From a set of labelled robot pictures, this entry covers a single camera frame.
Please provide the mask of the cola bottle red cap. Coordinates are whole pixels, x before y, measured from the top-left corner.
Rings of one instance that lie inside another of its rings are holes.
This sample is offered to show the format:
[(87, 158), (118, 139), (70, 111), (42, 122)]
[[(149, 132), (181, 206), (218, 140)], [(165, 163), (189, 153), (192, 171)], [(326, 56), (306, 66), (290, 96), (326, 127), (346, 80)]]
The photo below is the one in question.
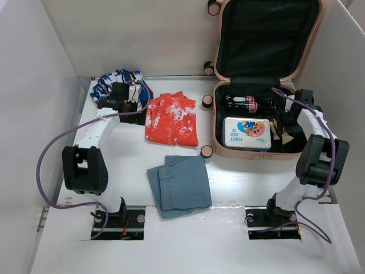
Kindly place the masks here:
[(272, 100), (262, 100), (262, 99), (258, 99), (256, 97), (253, 96), (233, 96), (233, 95), (226, 95), (225, 96), (225, 100), (227, 102), (233, 102), (233, 103), (239, 103), (239, 102), (248, 102), (248, 103), (258, 103), (258, 104), (265, 104), (265, 105), (269, 105), (269, 106), (273, 106), (274, 103)]

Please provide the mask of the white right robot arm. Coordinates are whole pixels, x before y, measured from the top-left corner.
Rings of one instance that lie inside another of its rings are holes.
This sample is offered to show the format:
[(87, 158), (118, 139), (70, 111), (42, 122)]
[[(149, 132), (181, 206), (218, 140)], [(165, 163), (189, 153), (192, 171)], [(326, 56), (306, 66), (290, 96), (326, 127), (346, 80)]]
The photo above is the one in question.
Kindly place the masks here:
[(294, 222), (299, 202), (317, 200), (317, 190), (327, 191), (337, 184), (350, 148), (347, 141), (339, 140), (328, 128), (323, 111), (314, 104), (313, 92), (299, 90), (287, 96), (277, 88), (274, 93), (291, 101), (287, 113), (303, 129), (307, 143), (298, 159), (294, 179), (268, 200), (263, 211), (271, 225)]

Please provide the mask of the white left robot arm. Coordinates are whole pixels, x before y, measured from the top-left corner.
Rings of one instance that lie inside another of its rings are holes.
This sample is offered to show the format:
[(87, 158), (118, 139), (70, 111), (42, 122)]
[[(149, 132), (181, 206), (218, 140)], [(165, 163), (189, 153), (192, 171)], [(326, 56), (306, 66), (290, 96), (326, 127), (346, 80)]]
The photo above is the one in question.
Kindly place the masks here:
[(127, 221), (127, 212), (120, 208), (122, 198), (108, 184), (109, 174), (101, 148), (120, 123), (121, 116), (140, 114), (146, 109), (138, 108), (142, 87), (140, 80), (113, 83), (109, 96), (96, 107), (96, 120), (74, 146), (66, 146), (62, 151), (66, 189), (105, 206), (108, 221), (117, 227)]

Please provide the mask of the white first aid tin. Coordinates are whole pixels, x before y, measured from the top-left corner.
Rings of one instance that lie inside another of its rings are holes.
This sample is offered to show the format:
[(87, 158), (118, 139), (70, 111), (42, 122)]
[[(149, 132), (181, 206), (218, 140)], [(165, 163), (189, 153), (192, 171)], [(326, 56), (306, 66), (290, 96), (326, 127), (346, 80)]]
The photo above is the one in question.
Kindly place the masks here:
[(270, 150), (271, 129), (269, 120), (225, 118), (222, 123), (222, 145), (234, 150)]

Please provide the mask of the small cream cosmetic tube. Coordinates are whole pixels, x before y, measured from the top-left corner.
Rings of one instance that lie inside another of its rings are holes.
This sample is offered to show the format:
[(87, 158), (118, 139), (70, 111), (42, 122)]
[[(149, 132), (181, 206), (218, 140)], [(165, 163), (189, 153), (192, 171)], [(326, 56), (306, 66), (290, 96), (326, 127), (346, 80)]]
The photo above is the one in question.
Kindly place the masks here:
[(273, 135), (273, 140), (280, 140), (280, 136), (277, 128), (277, 121), (275, 119), (270, 120), (270, 130)]

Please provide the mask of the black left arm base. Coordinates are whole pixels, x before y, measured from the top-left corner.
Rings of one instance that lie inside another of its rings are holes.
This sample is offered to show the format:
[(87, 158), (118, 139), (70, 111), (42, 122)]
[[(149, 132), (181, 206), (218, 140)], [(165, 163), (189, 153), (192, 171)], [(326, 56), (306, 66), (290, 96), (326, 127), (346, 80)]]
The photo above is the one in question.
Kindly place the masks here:
[(125, 217), (118, 213), (109, 215), (108, 223), (99, 236), (105, 221), (105, 213), (97, 210), (91, 213), (94, 223), (91, 230), (92, 240), (143, 240), (145, 224), (145, 208), (127, 208)]

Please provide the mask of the large cream cosmetic tube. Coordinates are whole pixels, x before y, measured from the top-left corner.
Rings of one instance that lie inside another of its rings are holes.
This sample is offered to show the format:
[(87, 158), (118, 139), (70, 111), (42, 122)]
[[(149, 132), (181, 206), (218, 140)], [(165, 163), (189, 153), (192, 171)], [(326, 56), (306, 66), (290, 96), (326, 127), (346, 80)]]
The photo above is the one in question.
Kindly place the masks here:
[(292, 141), (294, 138), (288, 134), (287, 132), (284, 132), (282, 135), (281, 135), (281, 140), (282, 140), (282, 144), (285, 145), (287, 143), (289, 143), (290, 141)]

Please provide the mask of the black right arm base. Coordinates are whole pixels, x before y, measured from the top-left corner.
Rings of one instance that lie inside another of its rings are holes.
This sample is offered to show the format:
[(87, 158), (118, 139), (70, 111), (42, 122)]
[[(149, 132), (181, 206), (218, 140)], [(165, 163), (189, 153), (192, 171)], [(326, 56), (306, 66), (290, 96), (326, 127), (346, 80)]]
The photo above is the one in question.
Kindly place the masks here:
[(281, 225), (290, 222), (282, 217), (268, 217), (266, 207), (245, 207), (245, 224), (249, 240), (300, 240), (297, 224)]

